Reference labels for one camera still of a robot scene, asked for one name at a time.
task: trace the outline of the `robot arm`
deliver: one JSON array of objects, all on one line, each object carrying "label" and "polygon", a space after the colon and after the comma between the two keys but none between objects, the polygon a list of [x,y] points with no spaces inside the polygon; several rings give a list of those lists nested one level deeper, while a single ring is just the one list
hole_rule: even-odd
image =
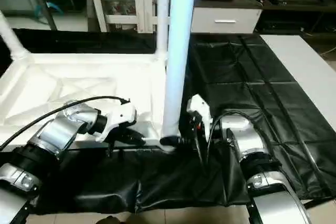
[{"label": "robot arm", "polygon": [[77,134],[89,133],[102,142],[113,128],[135,122],[136,110],[131,103],[120,105],[107,116],[84,103],[60,111],[0,167],[0,224],[25,223],[29,195],[58,168]]},{"label": "robot arm", "polygon": [[281,172],[281,164],[270,154],[261,132],[253,123],[246,116],[228,113],[220,119],[219,127],[210,127],[215,122],[209,119],[207,108],[206,102],[195,95],[189,101],[187,110],[205,115],[203,123],[210,124],[204,126],[205,136],[213,127],[234,150],[251,198],[247,206],[250,223],[311,223],[289,180]]}]

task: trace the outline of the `black cable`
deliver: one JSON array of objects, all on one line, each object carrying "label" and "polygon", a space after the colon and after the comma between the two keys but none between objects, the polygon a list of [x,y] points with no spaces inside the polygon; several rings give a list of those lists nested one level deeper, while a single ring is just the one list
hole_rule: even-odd
[{"label": "black cable", "polygon": [[195,144],[196,144],[198,159],[199,159],[199,162],[201,164],[202,171],[205,174],[205,163],[204,163],[203,156],[202,156],[201,144],[200,144],[198,136],[197,136],[197,126],[198,126],[198,124],[199,124],[199,122],[194,123],[193,134],[194,134],[194,141],[195,141]]},{"label": "black cable", "polygon": [[113,100],[119,100],[121,102],[121,104],[125,104],[125,103],[128,103],[129,101],[125,100],[125,99],[122,99],[120,97],[114,97],[114,96],[110,96],[110,95],[104,95],[104,96],[100,96],[100,97],[90,97],[90,98],[86,98],[86,99],[82,99],[82,100],[79,100],[79,101],[76,101],[76,102],[72,102],[72,103],[69,103],[69,104],[66,104],[62,107],[59,107],[55,110],[52,110],[42,116],[40,116],[39,118],[33,120],[32,122],[28,123],[26,126],[24,126],[23,128],[21,128],[20,130],[18,130],[16,133],[14,133],[10,138],[8,138],[1,146],[0,146],[0,152],[6,148],[6,146],[8,144],[10,144],[16,137],[20,136],[23,132],[25,132],[27,129],[29,129],[30,127],[32,127],[33,125],[35,125],[36,123],[42,121],[43,119],[57,113],[57,112],[60,112],[62,110],[65,110],[69,107],[72,107],[72,106],[76,106],[78,104],[81,104],[81,103],[84,103],[84,102],[88,102],[88,101],[93,101],[93,100],[100,100],[100,99],[113,99]]},{"label": "black cable", "polygon": [[238,111],[238,110],[230,110],[230,111],[226,111],[223,114],[221,114],[219,117],[216,118],[216,120],[213,122],[212,126],[211,126],[211,130],[210,130],[210,135],[209,135],[209,141],[208,141],[208,147],[207,147],[207,151],[206,151],[206,164],[208,164],[209,162],[209,153],[210,153],[210,146],[212,144],[213,138],[212,135],[214,133],[215,127],[216,125],[220,122],[220,120],[228,115],[234,115],[234,114],[238,114],[243,116],[244,118],[246,118],[247,120],[251,121],[251,123],[253,124],[253,126],[255,126],[255,123],[253,122],[252,118],[250,116],[248,116],[247,114],[245,114],[242,111]]}]

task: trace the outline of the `floor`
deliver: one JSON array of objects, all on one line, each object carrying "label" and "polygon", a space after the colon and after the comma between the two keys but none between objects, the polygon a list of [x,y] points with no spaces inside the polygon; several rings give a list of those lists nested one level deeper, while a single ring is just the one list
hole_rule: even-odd
[{"label": "floor", "polygon": [[[308,210],[312,224],[332,224],[336,219],[336,202],[331,201]],[[28,224],[94,224],[108,215],[58,214],[28,217]],[[117,215],[128,224],[249,224],[245,206],[167,209],[144,212],[138,215],[123,212]]]},{"label": "floor", "polygon": [[[54,20],[59,30],[87,31],[88,25],[85,14],[54,15]],[[50,29],[48,25],[40,23],[29,17],[9,17],[8,21],[13,28]],[[331,47],[315,48],[317,52],[328,51]],[[323,55],[326,62],[336,71],[336,51]],[[336,219],[336,201],[330,201],[318,207],[308,210],[312,224],[332,224]],[[106,218],[108,215],[85,214],[57,214],[37,216],[30,215],[28,224],[91,224]],[[137,224],[248,224],[248,212],[245,206],[209,207],[209,208],[185,208],[162,209],[144,212],[138,215],[123,212],[116,216],[120,221]]]}]

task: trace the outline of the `white pipe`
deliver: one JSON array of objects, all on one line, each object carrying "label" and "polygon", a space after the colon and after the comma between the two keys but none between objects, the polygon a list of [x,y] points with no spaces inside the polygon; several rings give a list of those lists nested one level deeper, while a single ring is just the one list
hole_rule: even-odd
[{"label": "white pipe", "polygon": [[16,37],[14,31],[11,29],[5,16],[0,11],[0,35],[7,47],[11,51],[10,56],[13,60],[24,58],[27,56],[28,50],[24,48]]},{"label": "white pipe", "polygon": [[168,49],[168,5],[169,0],[157,0],[157,37],[156,50],[157,52],[166,53]]},{"label": "white pipe", "polygon": [[179,134],[179,118],[194,0],[171,0],[162,137]]}]

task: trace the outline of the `black plastic sheet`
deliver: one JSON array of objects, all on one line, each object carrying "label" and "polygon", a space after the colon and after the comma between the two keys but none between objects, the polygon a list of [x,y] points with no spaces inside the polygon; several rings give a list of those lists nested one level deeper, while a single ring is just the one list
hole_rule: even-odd
[{"label": "black plastic sheet", "polygon": [[[27,30],[18,35],[33,52],[151,53],[155,48],[152,36]],[[2,45],[0,51],[8,54]],[[196,93],[214,117],[239,109],[254,118],[301,199],[336,195],[336,134],[260,37],[192,36],[181,127],[186,101]],[[207,175],[192,151],[120,151],[108,158],[104,149],[74,150],[44,187],[36,212],[228,206],[248,202],[245,188],[236,158],[222,142],[214,146]]]}]

